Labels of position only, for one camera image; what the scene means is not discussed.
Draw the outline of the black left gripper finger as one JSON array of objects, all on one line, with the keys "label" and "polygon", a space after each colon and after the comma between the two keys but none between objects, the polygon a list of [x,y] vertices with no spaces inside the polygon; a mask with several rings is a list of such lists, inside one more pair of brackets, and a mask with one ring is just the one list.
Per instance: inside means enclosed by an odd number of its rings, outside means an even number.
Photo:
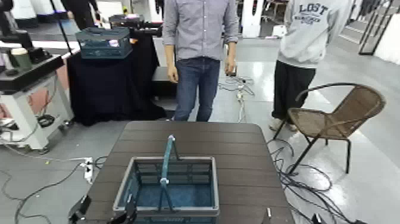
[{"label": "black left gripper finger", "polygon": [[132,194],[130,194],[127,198],[124,210],[115,211],[113,217],[107,222],[107,224],[131,224],[135,222],[136,218],[136,200]]},{"label": "black left gripper finger", "polygon": [[85,223],[86,213],[92,202],[92,199],[88,195],[82,196],[82,198],[70,209],[68,212],[68,223],[69,224],[80,224]]}]

